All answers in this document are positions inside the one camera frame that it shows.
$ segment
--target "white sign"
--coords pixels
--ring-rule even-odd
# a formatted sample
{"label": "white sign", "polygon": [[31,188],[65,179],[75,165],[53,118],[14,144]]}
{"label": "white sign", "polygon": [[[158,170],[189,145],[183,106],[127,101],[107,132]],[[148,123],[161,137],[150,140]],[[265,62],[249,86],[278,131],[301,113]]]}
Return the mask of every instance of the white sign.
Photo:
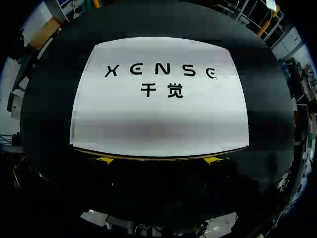
{"label": "white sign", "polygon": [[98,44],[73,107],[74,147],[125,156],[213,154],[249,145],[228,50],[167,37]]}

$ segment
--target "black table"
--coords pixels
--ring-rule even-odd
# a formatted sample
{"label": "black table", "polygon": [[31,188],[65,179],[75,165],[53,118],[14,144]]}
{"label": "black table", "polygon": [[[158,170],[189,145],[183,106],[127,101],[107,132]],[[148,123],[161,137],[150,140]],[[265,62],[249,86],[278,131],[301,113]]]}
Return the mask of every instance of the black table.
{"label": "black table", "polygon": [[22,105],[22,143],[35,168],[62,185],[93,181],[92,162],[69,146],[77,86],[95,44],[140,36],[186,38],[230,51],[245,95],[250,146],[224,157],[237,162],[239,173],[258,180],[261,190],[279,181],[293,160],[295,124],[277,60],[261,38],[237,21],[183,2],[109,5],[62,29],[34,69]]}

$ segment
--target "cable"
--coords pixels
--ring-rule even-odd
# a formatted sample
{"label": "cable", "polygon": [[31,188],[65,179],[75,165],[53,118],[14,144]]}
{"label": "cable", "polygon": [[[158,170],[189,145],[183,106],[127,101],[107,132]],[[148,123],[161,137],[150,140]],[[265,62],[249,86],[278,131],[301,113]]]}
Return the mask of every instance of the cable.
{"label": "cable", "polygon": [[273,17],[273,12],[271,11],[271,18],[269,19],[269,21],[271,21],[271,20],[272,20],[272,17]]}
{"label": "cable", "polygon": [[73,0],[73,2],[72,2],[72,3],[73,3],[73,10],[74,10],[75,13],[77,13],[77,12],[75,11],[75,3],[74,3],[74,1],[75,1],[75,0]]}

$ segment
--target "chinese characters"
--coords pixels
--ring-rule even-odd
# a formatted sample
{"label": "chinese characters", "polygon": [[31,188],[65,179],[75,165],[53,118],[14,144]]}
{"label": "chinese characters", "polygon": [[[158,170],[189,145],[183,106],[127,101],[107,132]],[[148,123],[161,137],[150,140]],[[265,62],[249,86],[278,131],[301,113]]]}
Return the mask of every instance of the chinese characters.
{"label": "chinese characters", "polygon": [[[146,91],[147,92],[147,98],[150,97],[150,92],[151,91],[156,91],[156,88],[153,88],[152,86],[155,86],[155,83],[142,83],[142,86],[146,86],[146,88],[141,88],[141,91]],[[182,95],[182,89],[183,86],[179,83],[176,85],[172,85],[171,83],[167,86],[169,88],[169,95],[167,97],[172,98],[183,98],[184,96]]]}

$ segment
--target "yellow object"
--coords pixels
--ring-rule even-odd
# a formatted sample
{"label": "yellow object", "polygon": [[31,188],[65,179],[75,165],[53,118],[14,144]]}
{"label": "yellow object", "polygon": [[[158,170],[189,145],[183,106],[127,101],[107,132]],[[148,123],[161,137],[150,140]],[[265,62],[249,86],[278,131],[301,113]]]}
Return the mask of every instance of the yellow object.
{"label": "yellow object", "polygon": [[264,24],[264,26],[259,30],[259,32],[257,33],[258,36],[261,36],[264,31],[268,28],[268,26],[270,25],[270,21],[266,21],[266,23]]}
{"label": "yellow object", "polygon": [[110,164],[113,159],[109,159],[109,158],[105,158],[105,157],[100,157],[100,158],[96,158],[95,160],[105,161],[105,162],[107,162],[108,164]]}
{"label": "yellow object", "polygon": [[[278,11],[280,9],[280,6],[279,5],[276,5],[276,11],[272,14],[272,17],[276,17]],[[264,24],[264,26],[258,31],[257,35],[258,36],[261,36],[264,31],[268,28],[268,26],[271,24],[270,21],[266,21],[266,23]]]}
{"label": "yellow object", "polygon": [[280,9],[280,6],[279,5],[276,5],[276,11],[273,13],[272,17],[276,17],[278,11]]}
{"label": "yellow object", "polygon": [[210,157],[210,158],[205,158],[204,159],[208,164],[215,162],[215,161],[220,161],[222,159],[216,158],[216,157]]}
{"label": "yellow object", "polygon": [[95,5],[95,8],[99,8],[100,7],[99,0],[94,0],[94,5]]}

